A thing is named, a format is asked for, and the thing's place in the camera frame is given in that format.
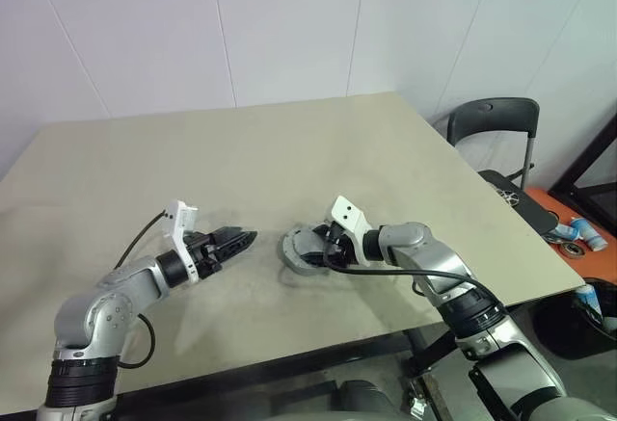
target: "orange surface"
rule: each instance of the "orange surface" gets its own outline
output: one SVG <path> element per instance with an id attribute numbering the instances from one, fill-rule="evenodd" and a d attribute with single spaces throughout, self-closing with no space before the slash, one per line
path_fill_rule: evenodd
<path id="1" fill-rule="evenodd" d="M 562 224 L 570 224 L 572 217 L 580 217 L 577 212 L 549 196 L 546 191 L 540 188 L 528 188 L 525 192 L 545 209 L 557 213 Z M 577 244 L 585 250 L 585 255 L 580 259 L 569 259 L 559 252 L 557 246 L 551 246 L 580 276 L 602 278 L 617 284 L 617 240 L 603 228 L 595 224 L 592 224 L 592 226 L 608 242 L 605 250 L 593 252 L 582 240 L 578 240 Z"/>

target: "chair backrest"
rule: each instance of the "chair backrest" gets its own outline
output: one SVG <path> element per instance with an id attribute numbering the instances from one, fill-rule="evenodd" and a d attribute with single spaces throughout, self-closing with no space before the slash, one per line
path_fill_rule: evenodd
<path id="1" fill-rule="evenodd" d="M 447 140 L 455 146 L 465 137 L 491 130 L 526 132 L 536 136 L 540 106 L 531 98 L 485 98 L 470 101 L 450 113 Z"/>

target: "black chair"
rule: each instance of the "black chair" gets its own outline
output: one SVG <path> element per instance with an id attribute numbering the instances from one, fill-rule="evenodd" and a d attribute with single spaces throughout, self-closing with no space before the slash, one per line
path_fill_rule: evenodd
<path id="1" fill-rule="evenodd" d="M 524 192 L 531 164 L 531 152 L 538 128 L 540 107 L 530 98 L 485 98 L 470 101 L 450 113 L 447 124 L 447 140 L 455 146 L 469 135 L 479 132 L 507 130 L 527 133 L 527 147 L 523 168 L 503 176 L 497 171 L 481 171 L 480 176 L 502 192 L 512 196 L 518 203 L 515 211 L 538 233 L 545 234 L 557 226 L 557 219 Z M 521 177 L 521 187 L 512 180 Z"/>

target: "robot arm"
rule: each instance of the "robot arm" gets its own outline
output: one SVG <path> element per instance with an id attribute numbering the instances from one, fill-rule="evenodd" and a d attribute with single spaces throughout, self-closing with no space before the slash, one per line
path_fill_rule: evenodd
<path id="1" fill-rule="evenodd" d="M 164 231 L 175 250 L 120 267 L 91 291 L 63 303 L 54 323 L 56 346 L 38 420 L 111 419 L 120 353 L 130 324 L 153 303 L 167 298 L 172 288 L 221 270 L 222 262 L 255 239 L 256 232 L 239 227 L 209 234 L 192 231 L 196 211 L 181 201 L 172 203 L 164 216 Z"/>
<path id="2" fill-rule="evenodd" d="M 383 260 L 406 270 L 458 276 L 417 275 L 414 280 L 453 331 L 465 357 L 476 361 L 469 377 L 495 419 L 556 421 L 583 419 L 583 415 L 615 419 L 587 402 L 567 397 L 559 376 L 505 307 L 488 289 L 464 281 L 475 280 L 473 273 L 454 250 L 433 237 L 428 226 L 407 223 L 374 230 L 362 211 L 344 197 L 336 200 L 328 220 L 332 225 L 327 239 L 350 239 L 354 250 L 362 250 L 355 252 L 361 265 Z"/>

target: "beige tabletop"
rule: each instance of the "beige tabletop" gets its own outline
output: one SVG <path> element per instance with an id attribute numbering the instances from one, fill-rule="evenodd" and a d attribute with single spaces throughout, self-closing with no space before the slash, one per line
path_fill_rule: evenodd
<path id="1" fill-rule="evenodd" d="M 278 257 L 337 195 L 373 225 L 418 221 L 505 303 L 580 277 L 394 93 L 48 126 L 0 182 L 0 412 L 44 399 L 53 320 L 171 199 L 197 229 L 258 230 L 219 274 L 147 313 L 157 348 L 118 391 L 214 373 L 440 320 L 407 277 L 299 277 Z M 130 258 L 168 249 L 155 227 Z M 134 332 L 125 357 L 140 358 Z"/>

